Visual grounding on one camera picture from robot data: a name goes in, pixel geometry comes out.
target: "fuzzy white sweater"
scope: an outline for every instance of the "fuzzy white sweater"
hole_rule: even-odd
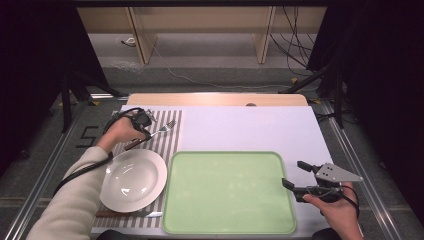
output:
[[[103,149],[91,147],[72,165],[64,178],[107,157],[108,154]],[[62,186],[32,227],[27,239],[90,239],[91,227],[100,203],[105,169],[106,165],[101,166]]]

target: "white plate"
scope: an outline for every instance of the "white plate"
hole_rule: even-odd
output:
[[[162,192],[167,168],[159,154],[145,149],[123,152],[106,169],[100,200],[116,212],[133,212]]]

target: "person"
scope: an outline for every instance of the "person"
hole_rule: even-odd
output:
[[[342,185],[347,186],[347,188],[344,188],[343,194],[356,202],[355,193],[352,191],[352,183],[345,182]],[[357,212],[351,203],[345,199],[340,199],[334,203],[326,203],[310,194],[305,194],[303,199],[321,210],[330,227],[337,232],[341,239],[363,239],[357,221]]]
[[[107,159],[116,144],[136,138],[144,140],[146,135],[135,130],[129,118],[120,118],[100,138],[96,146],[88,148],[69,168],[64,178],[79,169]],[[99,196],[105,174],[106,165],[103,165],[63,185],[31,228],[27,239],[89,240],[100,204]],[[350,189],[347,189],[345,194],[351,199],[355,197]],[[356,222],[356,210],[351,204],[345,200],[325,203],[311,195],[305,195],[304,199],[322,211],[329,225],[342,239],[362,239]]]

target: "striped placemat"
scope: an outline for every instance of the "striped placemat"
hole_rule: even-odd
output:
[[[170,122],[172,119],[177,121],[174,128],[166,133],[160,133],[147,142],[138,145],[135,148],[148,149],[158,153],[166,165],[168,166],[173,154],[178,150],[178,142],[180,139],[180,129],[182,122],[182,110],[170,111],[152,111],[155,118],[158,120],[151,126],[146,128],[151,133],[159,130],[160,127]],[[112,150],[114,156],[122,153],[124,147],[129,143],[117,144]],[[159,197],[148,205],[144,210],[163,212],[164,208],[164,191]],[[107,210],[107,207],[100,203],[99,210]],[[95,218],[93,227],[106,227],[106,228],[159,228],[161,227],[161,218],[141,218],[141,217],[110,217],[110,218]]]

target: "fork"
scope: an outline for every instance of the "fork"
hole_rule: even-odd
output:
[[[175,121],[175,119],[173,119],[172,121],[170,121],[166,125],[164,125],[161,128],[159,128],[158,131],[150,134],[150,136],[147,136],[146,139],[143,139],[143,140],[140,140],[138,138],[135,139],[132,143],[130,143],[127,146],[124,147],[125,151],[128,151],[128,150],[132,149],[133,147],[139,145],[140,143],[151,139],[153,136],[155,136],[158,133],[168,132],[169,130],[171,130],[175,126],[176,123],[177,123],[177,121]]]

